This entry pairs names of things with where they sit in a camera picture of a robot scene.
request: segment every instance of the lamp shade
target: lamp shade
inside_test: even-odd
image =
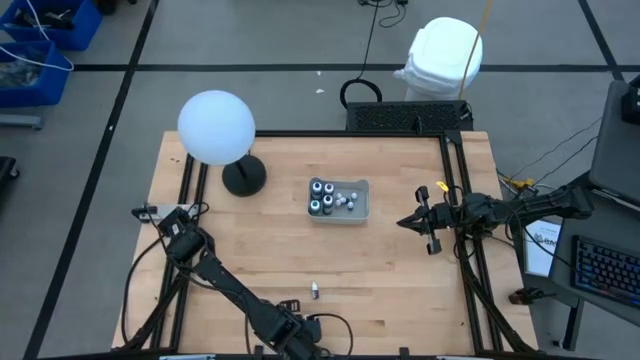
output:
[[[193,96],[180,111],[178,133],[185,149],[208,165],[242,158],[256,136],[249,107],[237,96],[211,90]]]

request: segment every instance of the small bottle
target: small bottle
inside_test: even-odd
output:
[[[333,184],[324,184],[324,194],[333,195]]]
[[[311,200],[311,202],[309,203],[309,214],[318,215],[319,212],[320,212],[320,201]]]
[[[325,195],[324,198],[322,198],[322,212],[325,215],[333,212],[333,196]]]
[[[311,298],[313,300],[320,298],[320,290],[318,290],[318,284],[315,281],[311,283]]]
[[[319,181],[316,181],[311,185],[311,198],[313,200],[322,199],[322,184]]]

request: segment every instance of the yellow cable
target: yellow cable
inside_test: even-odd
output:
[[[471,54],[469,54],[469,60],[467,60],[467,66],[465,66],[464,68],[464,75],[462,76],[462,85],[460,85],[460,94],[458,94],[458,100],[462,100],[462,92],[464,92],[464,83],[467,80],[467,71],[469,71],[469,64],[471,64],[471,58],[473,58],[473,52],[476,51],[476,45],[478,44],[478,39],[480,39],[480,35],[482,34],[482,31],[484,31],[484,26],[487,24],[487,19],[489,18],[489,10],[491,10],[492,4],[493,4],[493,0],[487,0],[487,6],[484,8],[484,14],[482,15],[482,22],[480,23],[480,27],[478,28],[476,39],[473,41],[473,47],[471,48]]]

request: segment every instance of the white paper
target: white paper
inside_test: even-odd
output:
[[[542,247],[550,253],[555,254],[558,236],[560,235],[560,225],[538,220],[529,224],[527,230],[529,230],[529,233],[533,235]],[[525,272],[527,274],[548,277],[553,257],[540,249],[529,235],[527,235],[526,239],[525,256],[527,261],[525,263]]]

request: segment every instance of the computer monitor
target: computer monitor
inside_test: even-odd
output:
[[[603,192],[640,205],[640,125],[622,120],[622,96],[631,86],[613,81],[602,115],[589,181]]]

